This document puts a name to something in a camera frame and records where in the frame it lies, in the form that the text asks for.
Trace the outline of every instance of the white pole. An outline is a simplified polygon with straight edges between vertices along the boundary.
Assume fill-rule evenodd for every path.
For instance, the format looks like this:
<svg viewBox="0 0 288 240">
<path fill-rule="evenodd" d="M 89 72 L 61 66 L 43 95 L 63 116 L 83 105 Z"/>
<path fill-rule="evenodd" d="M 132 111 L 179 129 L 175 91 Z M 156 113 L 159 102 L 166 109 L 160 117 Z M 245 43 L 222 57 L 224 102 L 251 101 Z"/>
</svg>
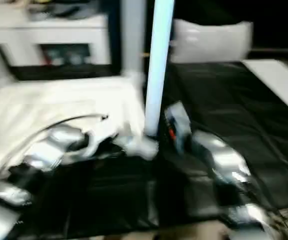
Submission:
<svg viewBox="0 0 288 240">
<path fill-rule="evenodd" d="M 124 76 L 143 72 L 146 0 L 122 0 L 122 50 Z"/>
<path fill-rule="evenodd" d="M 174 2 L 155 1 L 145 113 L 145 133 L 149 136 L 158 130 Z"/>
</svg>

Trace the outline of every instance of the white pillow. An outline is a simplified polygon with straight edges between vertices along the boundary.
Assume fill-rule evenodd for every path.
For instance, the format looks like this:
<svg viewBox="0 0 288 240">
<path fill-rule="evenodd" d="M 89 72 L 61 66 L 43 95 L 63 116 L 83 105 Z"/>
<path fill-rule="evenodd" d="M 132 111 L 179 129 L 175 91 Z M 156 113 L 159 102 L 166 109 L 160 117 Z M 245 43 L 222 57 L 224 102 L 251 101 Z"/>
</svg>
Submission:
<svg viewBox="0 0 288 240">
<path fill-rule="evenodd" d="M 173 63 L 232 62 L 246 57 L 251 47 L 252 23 L 203 26 L 174 20 Z"/>
</svg>

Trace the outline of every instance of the black mat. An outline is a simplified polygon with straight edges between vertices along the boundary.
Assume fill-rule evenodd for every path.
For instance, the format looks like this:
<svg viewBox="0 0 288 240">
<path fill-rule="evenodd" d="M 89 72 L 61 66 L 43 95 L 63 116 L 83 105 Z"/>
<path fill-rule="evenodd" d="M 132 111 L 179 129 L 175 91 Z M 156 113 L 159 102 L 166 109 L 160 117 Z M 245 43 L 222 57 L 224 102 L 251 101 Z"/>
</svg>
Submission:
<svg viewBox="0 0 288 240">
<path fill-rule="evenodd" d="M 169 66 L 163 106 L 181 100 L 194 129 L 218 134 L 246 159 L 265 208 L 288 208 L 288 107 L 240 63 Z M 164 137 L 151 162 L 120 157 L 61 167 L 14 229 L 16 239 L 73 239 L 216 219 L 202 161 Z"/>
</svg>

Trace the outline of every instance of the wire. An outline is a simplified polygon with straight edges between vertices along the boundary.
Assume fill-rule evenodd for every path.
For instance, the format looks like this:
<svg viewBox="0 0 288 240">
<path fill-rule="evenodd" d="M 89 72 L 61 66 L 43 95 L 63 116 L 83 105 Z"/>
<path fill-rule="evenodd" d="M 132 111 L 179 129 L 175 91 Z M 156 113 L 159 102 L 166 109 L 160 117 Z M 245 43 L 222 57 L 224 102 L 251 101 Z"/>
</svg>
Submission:
<svg viewBox="0 0 288 240">
<path fill-rule="evenodd" d="M 39 131 L 33 133 L 29 137 L 27 137 L 21 144 L 19 144 L 17 147 L 15 147 L 13 150 L 11 150 L 2 160 L 1 162 L 3 163 L 2 166 L 0 167 L 0 175 L 1 173 L 5 170 L 7 167 L 9 161 L 21 150 L 23 149 L 28 143 L 30 143 L 34 138 L 36 138 L 39 134 L 42 132 L 49 130 L 59 124 L 66 123 L 72 120 L 76 119 L 82 119 L 82 118 L 102 118 L 102 120 L 106 119 L 108 116 L 100 113 L 93 113 L 93 114 L 86 114 L 86 115 L 79 115 L 79 116 L 74 116 L 70 118 L 63 119 L 61 121 L 57 121 L 55 123 L 52 123 Z"/>
</svg>

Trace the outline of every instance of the white cabinet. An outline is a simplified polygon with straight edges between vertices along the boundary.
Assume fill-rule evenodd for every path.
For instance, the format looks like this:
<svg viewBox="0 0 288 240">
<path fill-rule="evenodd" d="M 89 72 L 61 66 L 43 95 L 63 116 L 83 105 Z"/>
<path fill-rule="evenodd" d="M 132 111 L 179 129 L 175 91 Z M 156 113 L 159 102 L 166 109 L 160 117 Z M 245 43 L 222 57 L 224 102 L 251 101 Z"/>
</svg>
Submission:
<svg viewBox="0 0 288 240">
<path fill-rule="evenodd" d="M 0 46 L 12 66 L 44 65 L 40 44 L 88 44 L 93 64 L 110 64 L 107 16 L 31 22 L 22 8 L 0 4 Z"/>
</svg>

